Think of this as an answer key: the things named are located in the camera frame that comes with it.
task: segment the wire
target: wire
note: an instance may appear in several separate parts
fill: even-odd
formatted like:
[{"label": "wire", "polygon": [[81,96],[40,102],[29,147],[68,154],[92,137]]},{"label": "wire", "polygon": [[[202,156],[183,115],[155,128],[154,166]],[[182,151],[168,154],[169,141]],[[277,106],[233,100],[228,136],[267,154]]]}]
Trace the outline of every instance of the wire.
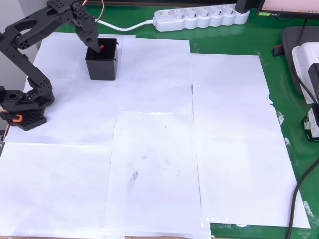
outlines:
[{"label": "wire", "polygon": [[291,233],[293,230],[293,223],[294,223],[294,213],[295,213],[295,204],[296,204],[296,198],[297,198],[297,193],[299,191],[299,188],[301,186],[301,184],[303,183],[303,181],[305,180],[305,178],[311,173],[311,171],[319,164],[319,159],[317,159],[317,161],[307,170],[307,172],[302,176],[301,180],[299,181],[299,183],[297,184],[294,194],[293,194],[293,201],[291,203],[291,211],[290,211],[290,219],[289,219],[289,229],[288,229],[288,233],[287,233],[287,239],[290,239],[291,237]]},{"label": "wire", "polygon": [[288,20],[279,20],[278,17],[275,17],[275,19],[276,19],[277,21],[279,21],[279,22],[288,22],[288,21],[291,21],[291,20],[292,20],[292,18],[290,18],[290,19],[288,19]]},{"label": "wire", "polygon": [[143,26],[143,25],[154,24],[154,20],[153,19],[152,20],[147,20],[147,21],[141,22],[141,23],[139,23],[139,24],[137,24],[135,26],[131,26],[129,28],[120,28],[120,27],[117,27],[117,26],[113,26],[113,25],[111,25],[111,24],[109,24],[107,22],[101,21],[101,20],[99,20],[98,23],[100,23],[102,25],[105,25],[105,26],[108,26],[110,28],[113,28],[113,29],[115,29],[117,31],[130,31],[130,30],[133,30],[133,29],[138,28],[138,27]]},{"label": "wire", "polygon": [[85,6],[88,1],[89,1],[89,0],[85,0],[82,5]]},{"label": "wire", "polygon": [[296,76],[299,84],[301,84],[301,86],[304,88],[304,90],[308,93],[308,95],[310,96],[310,98],[312,99],[312,101],[316,104],[318,103],[318,101],[316,100],[316,98],[314,97],[314,95],[310,92],[310,90],[306,87],[306,85],[303,83],[303,81],[300,79],[299,75],[297,74],[296,68],[293,65],[292,66],[292,70],[294,75]]},{"label": "wire", "polygon": [[301,33],[300,33],[299,39],[297,41],[297,46],[300,46],[301,40],[302,40],[304,32],[305,32],[305,28],[306,28],[307,22],[308,22],[308,19],[305,19],[304,25],[303,25],[303,27],[301,29]]},{"label": "wire", "polygon": [[103,14],[104,14],[104,11],[105,11],[105,3],[104,3],[104,0],[101,0],[102,1],[102,5],[103,5],[103,8],[102,8],[102,11],[101,11],[101,14],[99,16],[99,18],[95,21],[96,23],[101,20],[101,18],[103,17]]},{"label": "wire", "polygon": [[8,134],[9,128],[10,128],[10,125],[8,124],[6,129],[5,129],[4,135],[3,135],[3,140],[5,139],[6,135]]}]

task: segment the black box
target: black box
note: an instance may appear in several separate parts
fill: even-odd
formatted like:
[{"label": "black box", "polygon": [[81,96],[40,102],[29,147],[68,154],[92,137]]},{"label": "black box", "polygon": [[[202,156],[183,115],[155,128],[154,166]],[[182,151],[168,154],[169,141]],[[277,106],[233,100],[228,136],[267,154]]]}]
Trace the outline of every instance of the black box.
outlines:
[{"label": "black box", "polygon": [[85,61],[91,80],[113,81],[116,78],[118,66],[117,40],[115,38],[99,38],[99,45],[103,45],[100,53],[88,48]]}]

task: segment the green table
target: green table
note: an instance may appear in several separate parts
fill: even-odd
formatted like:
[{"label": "green table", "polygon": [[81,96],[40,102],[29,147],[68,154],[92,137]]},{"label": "green table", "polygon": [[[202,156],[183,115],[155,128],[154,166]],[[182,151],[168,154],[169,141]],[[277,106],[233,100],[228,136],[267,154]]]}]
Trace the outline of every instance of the green table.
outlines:
[{"label": "green table", "polygon": [[[100,6],[87,6],[88,11],[98,17]],[[130,27],[142,21],[152,19],[154,12],[164,7],[143,6],[107,6],[102,20],[119,27]],[[310,143],[302,129],[301,120],[309,111],[306,101],[297,94],[290,77],[284,56],[273,57],[271,50],[281,44],[281,31],[288,26],[302,25],[303,20],[293,19],[279,22],[275,18],[258,17],[252,10],[245,25],[208,27],[194,30],[159,32],[147,25],[130,32],[118,32],[99,24],[100,33],[133,34],[139,38],[164,38],[190,40],[191,53],[259,55],[270,90],[270,99],[276,110],[284,115],[282,124],[284,137],[291,146],[288,153],[297,180],[319,157],[319,143]],[[309,25],[319,25],[319,21],[310,20]],[[74,32],[70,25],[59,29],[60,32]],[[293,239],[319,238],[319,168],[317,168],[301,186],[301,195],[310,210],[308,219],[311,230],[294,229]],[[211,233],[224,238],[285,238],[287,229],[280,227],[246,226],[230,224],[211,224]]]}]

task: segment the power outlet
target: power outlet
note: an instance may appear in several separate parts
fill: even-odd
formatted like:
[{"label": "power outlet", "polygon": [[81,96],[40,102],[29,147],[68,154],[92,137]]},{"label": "power outlet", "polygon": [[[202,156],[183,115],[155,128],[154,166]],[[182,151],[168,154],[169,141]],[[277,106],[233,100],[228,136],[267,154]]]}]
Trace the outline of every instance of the power outlet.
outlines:
[{"label": "power outlet", "polygon": [[159,10],[154,13],[154,26],[158,31],[178,31],[208,26],[245,24],[249,11],[240,14],[236,4],[200,6]]}]

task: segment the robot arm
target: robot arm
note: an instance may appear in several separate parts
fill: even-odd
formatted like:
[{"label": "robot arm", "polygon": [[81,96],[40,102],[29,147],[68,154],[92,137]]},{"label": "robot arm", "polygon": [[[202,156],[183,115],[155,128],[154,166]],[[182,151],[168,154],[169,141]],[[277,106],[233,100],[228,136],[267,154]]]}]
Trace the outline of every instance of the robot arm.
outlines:
[{"label": "robot arm", "polygon": [[49,79],[18,51],[27,49],[48,37],[58,27],[71,23],[83,43],[100,52],[98,30],[94,18],[77,0],[50,0],[47,7],[8,26],[0,33],[0,51],[19,67],[33,88],[27,93],[5,90],[0,86],[0,117],[11,126],[29,130],[46,123],[44,108],[54,102]]}]

